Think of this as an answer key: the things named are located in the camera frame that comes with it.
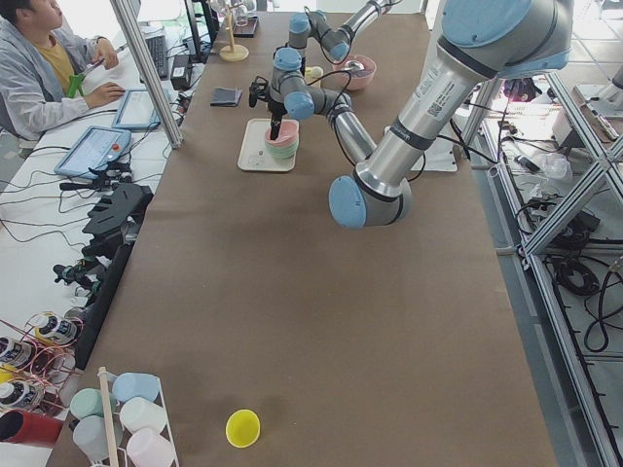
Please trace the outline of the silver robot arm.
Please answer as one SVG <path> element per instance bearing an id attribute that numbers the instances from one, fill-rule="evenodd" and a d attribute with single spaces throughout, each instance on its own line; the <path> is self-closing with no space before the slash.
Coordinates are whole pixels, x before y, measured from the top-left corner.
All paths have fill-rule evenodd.
<path id="1" fill-rule="evenodd" d="M 388 14 L 400 1 L 367 1 L 365 5 L 348 18 L 342 25 L 333 28 L 325 12 L 311 11 L 294 14 L 288 24 L 288 40 L 277 49 L 289 48 L 299 56 L 299 69 L 305 72 L 308 40 L 314 39 L 327 61 L 332 64 L 343 63 L 351 50 L 359 32 L 363 32 L 372 22 Z"/>
<path id="2" fill-rule="evenodd" d="M 473 88 L 492 79 L 518 79 L 563 69 L 573 23 L 570 1 L 448 1 L 442 11 L 436 57 L 379 142 L 375 142 L 342 91 L 306 83 L 310 38 L 341 63 L 357 34 L 388 13 L 391 1 L 369 1 L 338 28 L 325 13 L 305 12 L 289 21 L 285 46 L 275 50 L 270 79 L 256 77 L 249 104 L 264 101 L 270 137 L 284 116 L 327 119 L 355 166 L 334 180 L 328 201 L 333 219 L 348 229 L 390 225 L 409 212 L 408 173 L 433 144 Z"/>

